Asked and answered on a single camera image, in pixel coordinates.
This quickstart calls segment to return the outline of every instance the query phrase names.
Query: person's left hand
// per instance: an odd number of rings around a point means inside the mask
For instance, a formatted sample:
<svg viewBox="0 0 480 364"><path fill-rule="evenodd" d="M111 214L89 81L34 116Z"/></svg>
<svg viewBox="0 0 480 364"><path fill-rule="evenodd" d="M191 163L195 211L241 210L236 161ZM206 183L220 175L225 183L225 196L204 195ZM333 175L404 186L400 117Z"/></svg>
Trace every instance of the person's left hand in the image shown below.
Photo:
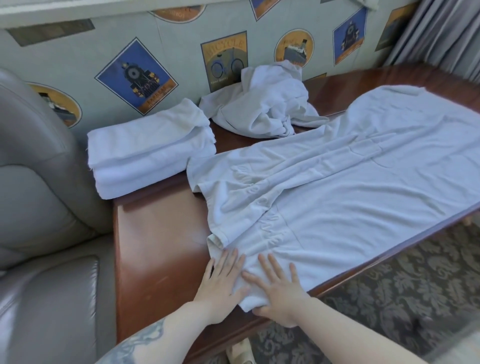
<svg viewBox="0 0 480 364"><path fill-rule="evenodd" d="M235 306L245 298L250 289L249 286L244 286L232 294L233 285L245 262L245 255L242 254L237 261L238 250L235 249L228 260L227 256L228 251L224 250L220 260L215 265L213 273L212 267L215 260L210 259L202 283L193 299L194 302L205 305L210 315L209 325L218 324L225 320Z"/></svg>

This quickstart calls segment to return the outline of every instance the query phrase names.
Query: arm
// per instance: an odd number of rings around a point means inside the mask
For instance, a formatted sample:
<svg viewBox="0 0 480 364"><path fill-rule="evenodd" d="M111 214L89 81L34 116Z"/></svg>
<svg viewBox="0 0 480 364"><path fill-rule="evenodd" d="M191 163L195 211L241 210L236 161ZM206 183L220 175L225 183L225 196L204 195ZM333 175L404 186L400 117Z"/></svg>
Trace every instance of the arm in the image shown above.
<svg viewBox="0 0 480 364"><path fill-rule="evenodd" d="M215 261L210 259L192 302L130 336L96 364L182 363L203 329L222 322L248 293L248 287L244 287L231 294L245 256L237 261L237 250L228 259L227 255L225 250L213 273Z"/></svg>
<svg viewBox="0 0 480 364"><path fill-rule="evenodd" d="M263 255L258 259L270 284L247 272L242 276L265 291L270 306L256 308L254 314L286 327L299 326L335 364L426 364L393 341L310 297L300 286L293 263L290 281L273 255L268 255L270 264Z"/></svg>

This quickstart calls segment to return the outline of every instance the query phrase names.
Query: chair backrest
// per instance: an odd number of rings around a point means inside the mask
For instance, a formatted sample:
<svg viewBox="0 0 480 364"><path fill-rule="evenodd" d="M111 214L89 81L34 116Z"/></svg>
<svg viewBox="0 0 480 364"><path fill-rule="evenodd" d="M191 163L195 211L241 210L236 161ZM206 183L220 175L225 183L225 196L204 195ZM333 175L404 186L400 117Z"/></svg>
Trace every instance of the chair backrest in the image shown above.
<svg viewBox="0 0 480 364"><path fill-rule="evenodd" d="M110 232L111 214L63 121L0 69L0 269Z"/></svg>

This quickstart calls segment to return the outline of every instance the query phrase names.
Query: gray curtain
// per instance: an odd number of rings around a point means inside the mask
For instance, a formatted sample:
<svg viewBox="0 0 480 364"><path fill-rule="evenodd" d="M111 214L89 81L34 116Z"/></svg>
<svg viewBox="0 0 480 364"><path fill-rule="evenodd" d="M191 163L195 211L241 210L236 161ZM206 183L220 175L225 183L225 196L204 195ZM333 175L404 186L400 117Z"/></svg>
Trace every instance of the gray curtain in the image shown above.
<svg viewBox="0 0 480 364"><path fill-rule="evenodd" d="M480 0L423 0L385 65L418 61L480 83Z"/></svg>

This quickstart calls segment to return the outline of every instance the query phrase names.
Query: patterned carpet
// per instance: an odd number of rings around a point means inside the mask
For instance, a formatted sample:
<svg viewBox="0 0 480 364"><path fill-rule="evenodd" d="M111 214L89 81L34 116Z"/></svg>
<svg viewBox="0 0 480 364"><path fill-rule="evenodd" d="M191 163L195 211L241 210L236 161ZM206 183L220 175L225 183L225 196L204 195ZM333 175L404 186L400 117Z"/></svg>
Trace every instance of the patterned carpet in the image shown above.
<svg viewBox="0 0 480 364"><path fill-rule="evenodd" d="M451 335L412 331L416 317L434 321L461 310L480 309L480 229L457 224L374 267L322 300L417 355ZM272 323L250 337L257 364L329 364L299 328ZM224 354L207 361L226 364Z"/></svg>

